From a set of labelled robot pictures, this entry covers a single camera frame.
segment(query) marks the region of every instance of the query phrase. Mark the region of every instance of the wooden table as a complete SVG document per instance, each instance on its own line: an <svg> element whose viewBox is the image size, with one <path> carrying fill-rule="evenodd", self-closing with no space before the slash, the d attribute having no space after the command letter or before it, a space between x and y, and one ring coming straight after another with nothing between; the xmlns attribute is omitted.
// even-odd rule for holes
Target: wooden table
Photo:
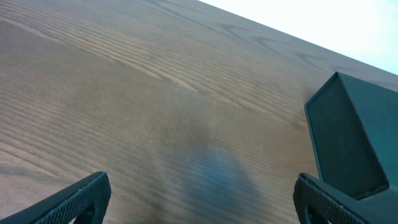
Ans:
<svg viewBox="0 0 398 224"><path fill-rule="evenodd" d="M105 223L298 223L303 104L335 71L398 90L198 1L0 1L0 218L103 170Z"/></svg>

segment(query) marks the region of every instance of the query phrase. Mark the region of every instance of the brown wooden tabletop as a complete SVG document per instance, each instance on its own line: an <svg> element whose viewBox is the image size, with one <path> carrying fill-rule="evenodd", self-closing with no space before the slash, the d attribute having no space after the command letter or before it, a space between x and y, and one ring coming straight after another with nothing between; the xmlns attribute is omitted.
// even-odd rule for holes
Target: brown wooden tabletop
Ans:
<svg viewBox="0 0 398 224"><path fill-rule="evenodd" d="M303 104L335 71L398 90L198 1L0 1L0 218L103 170L105 223L298 223Z"/></svg>

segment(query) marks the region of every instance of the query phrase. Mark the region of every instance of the wooden surface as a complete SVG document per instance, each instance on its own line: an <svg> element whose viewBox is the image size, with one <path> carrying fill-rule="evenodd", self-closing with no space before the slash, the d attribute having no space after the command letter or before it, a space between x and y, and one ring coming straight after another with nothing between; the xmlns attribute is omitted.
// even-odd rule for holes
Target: wooden surface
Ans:
<svg viewBox="0 0 398 224"><path fill-rule="evenodd" d="M197 1L2 0L0 218L103 170L105 223L298 223L303 104L335 71L398 90Z"/></svg>

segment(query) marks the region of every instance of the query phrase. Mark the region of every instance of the wood grain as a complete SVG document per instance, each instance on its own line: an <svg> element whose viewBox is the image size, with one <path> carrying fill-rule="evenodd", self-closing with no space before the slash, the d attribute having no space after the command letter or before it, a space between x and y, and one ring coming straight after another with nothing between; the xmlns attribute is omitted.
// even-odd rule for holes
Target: wood grain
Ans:
<svg viewBox="0 0 398 224"><path fill-rule="evenodd" d="M303 104L335 71L398 90L197 1L0 1L0 218L103 170L105 223L298 223Z"/></svg>

